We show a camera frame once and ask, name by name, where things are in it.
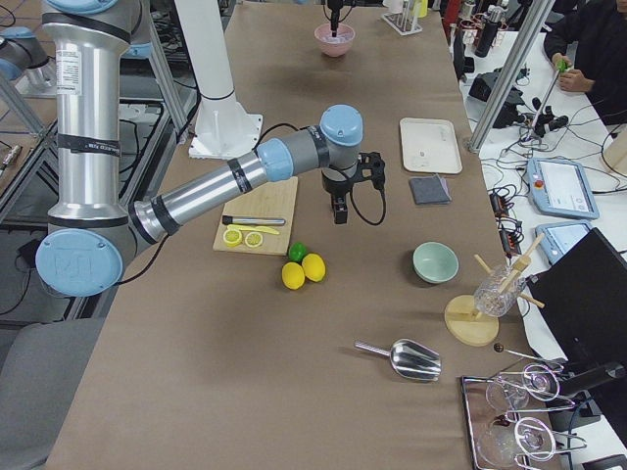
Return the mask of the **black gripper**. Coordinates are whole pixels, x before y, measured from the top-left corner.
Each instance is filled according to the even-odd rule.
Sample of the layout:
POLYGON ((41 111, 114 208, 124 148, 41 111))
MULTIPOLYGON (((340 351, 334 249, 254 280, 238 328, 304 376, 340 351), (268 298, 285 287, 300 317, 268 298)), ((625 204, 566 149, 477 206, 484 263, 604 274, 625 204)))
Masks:
POLYGON ((356 163, 350 168, 331 166, 322 170, 322 186, 330 195, 335 224, 347 223, 347 195, 356 184, 366 181, 384 197, 385 162, 377 152, 360 152, 356 163))
POLYGON ((356 2, 354 0, 323 0, 321 4, 329 11, 330 14, 330 30, 333 37, 337 36, 337 31, 340 23, 340 12, 344 7, 355 7, 356 2))

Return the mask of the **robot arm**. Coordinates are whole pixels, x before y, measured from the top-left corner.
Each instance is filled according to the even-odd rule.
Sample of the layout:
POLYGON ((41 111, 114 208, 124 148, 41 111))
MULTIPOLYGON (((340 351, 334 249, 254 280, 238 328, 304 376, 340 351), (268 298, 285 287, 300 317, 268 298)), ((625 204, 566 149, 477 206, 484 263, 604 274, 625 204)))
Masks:
POLYGON ((58 201, 35 263, 41 281, 66 297, 85 298, 123 284, 128 265, 186 222, 268 182, 320 169, 334 220, 355 184, 385 186, 378 153, 361 149, 362 117, 348 105, 320 122, 262 140, 263 119, 238 102, 223 22, 215 1, 178 1, 175 16, 196 81, 197 111, 182 110, 146 1, 46 1, 42 25, 56 46, 58 201), (120 139, 120 64, 148 58, 167 113, 181 127, 196 122, 194 153, 223 165, 163 195, 142 200, 128 188, 160 171, 147 144, 128 154, 120 139))

